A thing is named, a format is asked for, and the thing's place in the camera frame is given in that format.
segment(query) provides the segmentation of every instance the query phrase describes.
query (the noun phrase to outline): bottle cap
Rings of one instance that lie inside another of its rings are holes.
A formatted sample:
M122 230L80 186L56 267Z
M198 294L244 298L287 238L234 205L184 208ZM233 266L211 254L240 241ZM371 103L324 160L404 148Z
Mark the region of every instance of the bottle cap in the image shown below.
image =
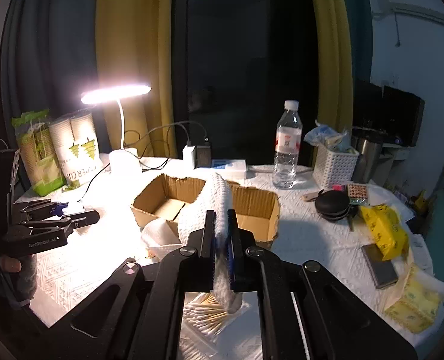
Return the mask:
M285 100L285 109L297 111L299 109L299 102L297 100Z

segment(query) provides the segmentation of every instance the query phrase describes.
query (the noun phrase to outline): yellow tissue pack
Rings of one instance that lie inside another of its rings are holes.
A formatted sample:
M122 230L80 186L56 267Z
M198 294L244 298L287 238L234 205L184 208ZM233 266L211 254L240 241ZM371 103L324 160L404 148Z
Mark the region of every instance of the yellow tissue pack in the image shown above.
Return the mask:
M417 281L419 268L411 264L405 280L399 280L387 298L385 313L417 334L434 323L440 296Z
M402 254L408 245L408 236L400 226L397 213L385 204L360 206L363 220L374 237L375 244L387 261Z

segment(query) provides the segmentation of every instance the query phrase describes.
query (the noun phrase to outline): plastic water bottle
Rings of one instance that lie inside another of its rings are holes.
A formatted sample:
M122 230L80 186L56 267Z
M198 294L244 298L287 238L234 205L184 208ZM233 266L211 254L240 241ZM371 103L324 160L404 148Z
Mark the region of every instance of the plastic water bottle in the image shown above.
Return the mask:
M302 138L302 122L298 109L298 101L286 100L285 112L277 125L272 182L278 188L291 188L295 181Z

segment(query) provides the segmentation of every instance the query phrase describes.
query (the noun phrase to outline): desk lamp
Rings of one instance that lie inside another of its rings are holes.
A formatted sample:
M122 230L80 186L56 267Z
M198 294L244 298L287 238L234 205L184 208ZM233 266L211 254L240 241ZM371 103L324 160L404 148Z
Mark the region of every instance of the desk lamp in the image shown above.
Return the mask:
M112 86L109 88L101 88L96 89L95 91L90 91L82 94L81 101L84 104L99 104L99 103L107 103L109 101L115 101L119 106L120 111L120 125L121 125L121 133L120 133L120 150L113 150L109 154L111 168L113 173L126 173L130 170L129 163L134 162L133 168L134 171L140 171L139 160L136 157L129 155L129 157L133 161L128 161L128 157L123 157L123 155L127 156L124 149L124 132L125 132L125 123L124 123L124 112L122 111L122 105L120 104L120 100L127 97L134 97L145 95L151 91L151 87L144 84L130 84L130 85L120 85L120 86ZM132 152L128 149L132 154L137 156L137 150L133 149Z

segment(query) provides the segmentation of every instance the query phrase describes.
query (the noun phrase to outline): woven storage basket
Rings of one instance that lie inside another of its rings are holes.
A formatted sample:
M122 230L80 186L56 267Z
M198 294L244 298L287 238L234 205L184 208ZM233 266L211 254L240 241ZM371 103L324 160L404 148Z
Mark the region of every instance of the woven storage basket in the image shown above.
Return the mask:
M322 189L334 184L346 184L352 178L359 152L350 148L348 153L338 153L320 145L315 161L314 179Z

